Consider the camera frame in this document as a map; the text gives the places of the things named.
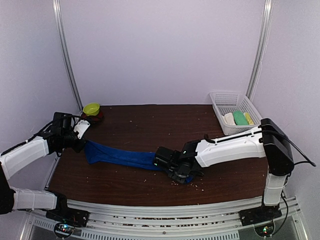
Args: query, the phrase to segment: red object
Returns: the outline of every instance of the red object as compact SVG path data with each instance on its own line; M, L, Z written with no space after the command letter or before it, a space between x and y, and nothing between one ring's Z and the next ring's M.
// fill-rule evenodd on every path
M100 110L96 116L87 116L84 112L81 114L81 117L88 120L91 124L96 124L102 122L104 119L104 113Z

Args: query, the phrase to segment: green sponge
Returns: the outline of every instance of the green sponge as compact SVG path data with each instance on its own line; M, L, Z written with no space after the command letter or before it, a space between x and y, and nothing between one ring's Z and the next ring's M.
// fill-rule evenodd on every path
M233 112L233 118L234 118L234 122L237 125L249 125L246 117L244 116L244 114L241 111L235 111Z

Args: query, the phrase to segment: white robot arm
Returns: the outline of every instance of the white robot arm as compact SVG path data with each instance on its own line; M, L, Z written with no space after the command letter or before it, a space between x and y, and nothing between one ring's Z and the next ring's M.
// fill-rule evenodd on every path
M261 207L239 213L242 225L249 225L282 215L279 210L281 194L295 167L288 137L270 119L262 119L259 127L239 134L216 139L205 136L205 139L187 142L182 151L159 147L153 163L164 169L170 178L185 183L190 176L203 175L203 168L263 157L268 160L268 173Z
M0 155L0 214L6 214L12 210L47 210L47 216L55 220L68 219L73 210L68 208L64 195L29 189L19 189L9 186L8 180L25 166L54 152L61 154L63 149L72 148L80 152L85 146L83 134L89 128L90 123L79 120L71 127L72 116L70 114L56 112L47 130L36 133L32 138L10 148ZM83 218L86 212L78 211Z

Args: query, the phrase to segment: metal track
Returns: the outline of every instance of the metal track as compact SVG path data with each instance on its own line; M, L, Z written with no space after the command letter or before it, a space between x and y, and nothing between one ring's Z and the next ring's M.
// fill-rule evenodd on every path
M255 55L250 82L248 85L248 89L246 91L246 96L248 97L248 99L250 99L250 101L253 100L253 97L255 94L256 85L259 79L261 66L262 66L262 57L267 48L267 40L268 40L269 30L270 30L272 7L273 7L272 0L265 0L258 48Z
M71 208L90 212L86 228L77 229L73 236L85 240L146 240L146 239L189 239L189 240L236 240L243 227L238 212L260 206L261 197L223 203L171 206L171 207L130 207L68 201ZM289 216L300 212L295 197L287 200ZM287 208L281 202L283 219ZM54 221L45 218L43 211L31 214L33 224L53 229Z
M80 94L77 88L77 84L75 81L75 76L74 72L72 70L71 62L70 62L70 56L67 48L67 41L66 41L66 36L65 36L65 30L64 30L64 25L63 25L63 19L62 19L62 14L61 14L61 9L60 9L60 0L53 0L53 11L54 11L54 17L56 21L56 26L58 29L58 33L60 36L60 43L61 43L61 48L62 48L62 55L64 59L64 64L66 68L66 72L69 78L69 82L71 85L71 89L73 92L73 95L76 100L76 104L79 108L79 111L82 111L84 108L80 99Z

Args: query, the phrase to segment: yellow sponge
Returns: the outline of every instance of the yellow sponge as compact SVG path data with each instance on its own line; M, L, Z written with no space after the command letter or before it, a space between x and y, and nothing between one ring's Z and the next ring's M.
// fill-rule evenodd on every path
M244 115L244 117L245 117L245 119L246 119L246 121L248 122L249 125L255 125L255 123L254 123L254 121L252 121L249 113L245 112L243 115Z

